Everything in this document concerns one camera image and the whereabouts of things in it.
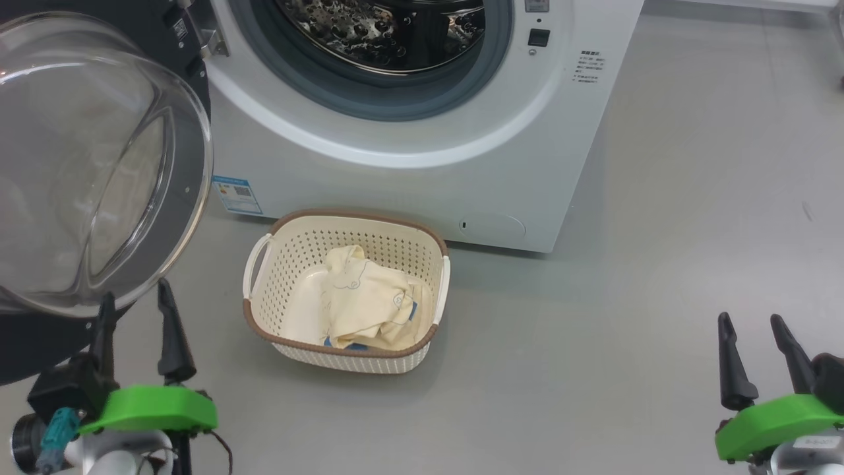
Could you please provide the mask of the cream perforated laundry basket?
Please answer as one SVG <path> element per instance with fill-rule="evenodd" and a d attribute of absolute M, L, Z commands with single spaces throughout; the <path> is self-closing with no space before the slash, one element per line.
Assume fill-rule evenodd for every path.
<path fill-rule="evenodd" d="M 421 325 L 413 345 L 399 351 L 330 348 L 320 316 L 325 256 L 361 246 L 382 267 L 420 286 Z M 403 375 L 422 363 L 445 311 L 451 259 L 443 241 L 422 224 L 353 211 L 312 208 L 288 214 L 253 246 L 242 277 L 245 322 L 284 357 L 325 369 Z"/>

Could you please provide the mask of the oval filter cover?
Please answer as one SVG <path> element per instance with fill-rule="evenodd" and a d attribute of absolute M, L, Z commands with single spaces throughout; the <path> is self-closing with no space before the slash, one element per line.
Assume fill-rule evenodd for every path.
<path fill-rule="evenodd" d="M 517 247 L 526 234 L 525 226 L 518 219 L 494 212 L 467 213 L 458 227 L 467 241 L 497 247 Z"/>

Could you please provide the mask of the metal door hinge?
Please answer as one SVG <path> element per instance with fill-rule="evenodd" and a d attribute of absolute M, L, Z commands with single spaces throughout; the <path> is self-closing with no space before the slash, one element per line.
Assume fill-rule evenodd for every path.
<path fill-rule="evenodd" d="M 224 39 L 219 18 L 214 10 L 213 0 L 193 0 L 190 15 L 194 29 L 198 33 L 201 54 L 204 58 L 212 56 L 229 57 L 229 49 Z"/>

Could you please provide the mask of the printed warning text sticker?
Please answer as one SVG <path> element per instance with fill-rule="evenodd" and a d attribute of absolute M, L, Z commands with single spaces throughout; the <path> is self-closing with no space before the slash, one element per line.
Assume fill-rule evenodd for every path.
<path fill-rule="evenodd" d="M 599 84 L 607 66 L 600 51 L 582 50 L 575 60 L 572 81 L 579 84 Z"/>

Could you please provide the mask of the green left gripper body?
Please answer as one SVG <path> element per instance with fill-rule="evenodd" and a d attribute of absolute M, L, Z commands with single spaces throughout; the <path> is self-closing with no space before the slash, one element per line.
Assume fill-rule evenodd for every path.
<path fill-rule="evenodd" d="M 78 433 L 88 435 L 100 430 L 204 433 L 217 427 L 217 406 L 205 394 L 184 386 L 133 385 L 111 392 L 100 417 L 82 424 Z"/>

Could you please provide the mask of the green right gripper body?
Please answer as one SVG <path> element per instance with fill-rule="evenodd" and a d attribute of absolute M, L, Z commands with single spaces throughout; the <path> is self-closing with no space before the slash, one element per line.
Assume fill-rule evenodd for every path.
<path fill-rule="evenodd" d="M 790 394 L 742 409 L 715 433 L 715 450 L 723 462 L 745 462 L 771 446 L 835 425 L 844 425 L 844 415 L 813 395 Z"/>

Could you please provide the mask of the washing machine glass door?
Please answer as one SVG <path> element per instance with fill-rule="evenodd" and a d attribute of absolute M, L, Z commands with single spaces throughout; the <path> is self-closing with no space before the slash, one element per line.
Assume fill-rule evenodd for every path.
<path fill-rule="evenodd" d="M 0 0 L 0 387 L 88 345 L 187 246 L 213 174 L 189 0 Z"/>

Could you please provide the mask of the cream garment with blue cuffs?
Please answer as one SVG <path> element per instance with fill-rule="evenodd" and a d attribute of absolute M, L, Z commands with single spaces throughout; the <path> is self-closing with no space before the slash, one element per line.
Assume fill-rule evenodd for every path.
<path fill-rule="evenodd" d="M 325 256 L 320 284 L 322 343 L 346 350 L 401 351 L 431 326 L 430 292 L 422 280 L 382 267 L 361 246 L 335 247 Z"/>

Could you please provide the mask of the stainless steel washing machine drum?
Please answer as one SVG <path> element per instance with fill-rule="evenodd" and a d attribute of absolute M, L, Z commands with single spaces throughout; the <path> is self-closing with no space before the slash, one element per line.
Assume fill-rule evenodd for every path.
<path fill-rule="evenodd" d="M 481 42 L 483 0 L 275 0 L 281 15 L 329 56 L 382 75 L 458 60 Z"/>

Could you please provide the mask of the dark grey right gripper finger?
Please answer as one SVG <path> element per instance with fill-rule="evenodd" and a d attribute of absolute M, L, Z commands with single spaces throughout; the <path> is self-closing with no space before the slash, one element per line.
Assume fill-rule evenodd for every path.
<path fill-rule="evenodd" d="M 717 331 L 721 405 L 730 411 L 742 411 L 754 405 L 758 388 L 748 380 L 729 313 L 718 315 Z"/>
<path fill-rule="evenodd" d="M 813 391 L 815 373 L 810 358 L 793 336 L 780 315 L 769 318 L 777 348 L 784 355 L 794 393 L 808 395 Z"/>

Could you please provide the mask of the blue energy label sticker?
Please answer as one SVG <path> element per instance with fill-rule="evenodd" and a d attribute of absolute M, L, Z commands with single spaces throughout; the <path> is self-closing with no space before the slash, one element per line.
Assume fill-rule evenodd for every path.
<path fill-rule="evenodd" d="M 262 209 L 257 202 L 249 181 L 223 175 L 213 175 L 212 185 L 223 207 L 236 214 L 262 216 Z"/>

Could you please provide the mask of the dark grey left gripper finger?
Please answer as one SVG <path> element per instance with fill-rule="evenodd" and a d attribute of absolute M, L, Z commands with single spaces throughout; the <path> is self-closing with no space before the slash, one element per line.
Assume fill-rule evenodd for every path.
<path fill-rule="evenodd" d="M 98 315 L 96 317 L 96 328 L 94 328 L 93 340 L 88 353 L 96 366 L 96 375 L 100 377 L 103 385 L 108 390 L 117 390 L 118 384 L 114 376 L 114 348 L 113 334 L 117 328 L 118 312 L 115 306 L 115 297 L 111 292 L 103 295 Z"/>
<path fill-rule="evenodd" d="M 181 385 L 192 379 L 198 370 L 171 286 L 164 278 L 158 282 L 158 307 L 163 317 L 158 373 L 166 385 Z"/>

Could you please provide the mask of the white front-load washing machine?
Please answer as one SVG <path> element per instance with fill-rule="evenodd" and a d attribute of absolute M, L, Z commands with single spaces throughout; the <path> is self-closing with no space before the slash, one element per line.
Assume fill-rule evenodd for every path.
<path fill-rule="evenodd" d="M 507 249 L 551 252 L 643 5 L 483 0 L 464 56 L 382 75 L 311 45 L 275 0 L 213 0 L 229 49 L 207 60 L 214 172 L 249 181 L 267 217 L 367 210 L 472 243 L 460 219 L 494 212 L 525 226 Z M 531 29 L 551 31 L 547 47 Z M 572 81 L 582 50 L 606 57 L 599 84 Z"/>

